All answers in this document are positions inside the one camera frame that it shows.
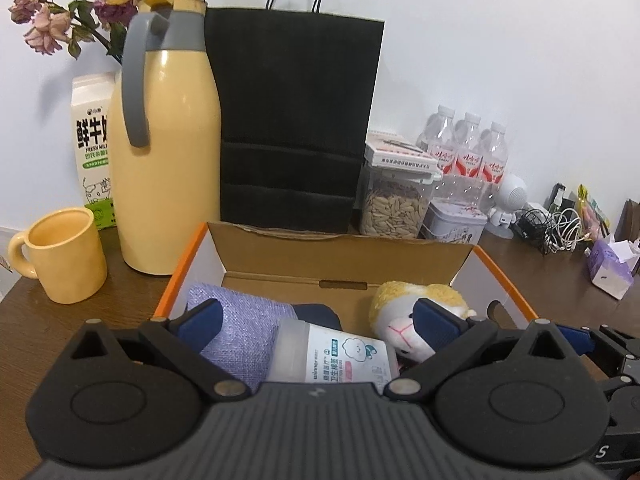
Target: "lavender fabric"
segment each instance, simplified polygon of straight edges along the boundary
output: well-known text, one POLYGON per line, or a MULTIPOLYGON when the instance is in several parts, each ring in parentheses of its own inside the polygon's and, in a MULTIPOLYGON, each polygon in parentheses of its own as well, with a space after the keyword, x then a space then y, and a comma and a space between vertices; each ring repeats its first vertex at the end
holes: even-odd
POLYGON ((278 320, 297 319, 293 307, 223 286, 197 283, 189 289, 187 310, 210 298, 222 304, 222 329, 200 354, 255 391, 267 378, 278 320))
POLYGON ((629 286, 634 282, 634 277, 631 275, 629 266, 620 262, 616 253, 604 240, 596 240, 593 244, 587 265, 589 266, 591 279, 593 279, 600 267, 605 266, 605 269, 615 272, 629 286))

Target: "milk carton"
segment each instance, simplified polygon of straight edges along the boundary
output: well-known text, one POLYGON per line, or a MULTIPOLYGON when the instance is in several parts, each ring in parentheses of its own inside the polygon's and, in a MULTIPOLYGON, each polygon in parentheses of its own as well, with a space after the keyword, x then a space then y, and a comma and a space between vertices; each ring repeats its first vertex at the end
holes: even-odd
POLYGON ((94 212, 98 229, 116 223, 107 149, 107 108, 114 85, 113 72, 76 77, 71 93, 78 179, 85 206, 94 212))

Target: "white cable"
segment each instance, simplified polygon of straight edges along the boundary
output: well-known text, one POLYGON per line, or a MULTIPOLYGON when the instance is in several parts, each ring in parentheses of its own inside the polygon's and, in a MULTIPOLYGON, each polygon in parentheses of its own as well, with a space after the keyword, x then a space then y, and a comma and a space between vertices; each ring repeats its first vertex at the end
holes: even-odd
POLYGON ((546 243, 551 252, 573 251, 575 245, 584 240, 582 220, 575 209, 569 207, 552 213, 550 222, 551 232, 546 235, 546 243))

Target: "black paper bag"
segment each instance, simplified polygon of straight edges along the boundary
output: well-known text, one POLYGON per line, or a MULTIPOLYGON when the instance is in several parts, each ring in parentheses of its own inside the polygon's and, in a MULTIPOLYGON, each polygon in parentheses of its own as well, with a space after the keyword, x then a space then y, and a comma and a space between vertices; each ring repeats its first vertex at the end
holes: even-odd
POLYGON ((316 12, 207 10, 224 221, 347 230, 383 27, 316 12))

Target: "brown box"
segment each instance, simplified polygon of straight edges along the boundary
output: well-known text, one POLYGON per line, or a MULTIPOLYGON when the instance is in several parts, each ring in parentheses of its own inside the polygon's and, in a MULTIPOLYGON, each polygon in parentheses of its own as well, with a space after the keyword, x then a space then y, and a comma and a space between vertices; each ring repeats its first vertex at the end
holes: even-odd
POLYGON ((257 228, 216 222, 194 235, 156 316, 175 318, 194 283, 223 285, 286 303, 323 303, 346 332, 373 336, 369 305, 389 280, 451 284, 479 315, 493 300, 524 328, 537 315, 479 247, 257 228))

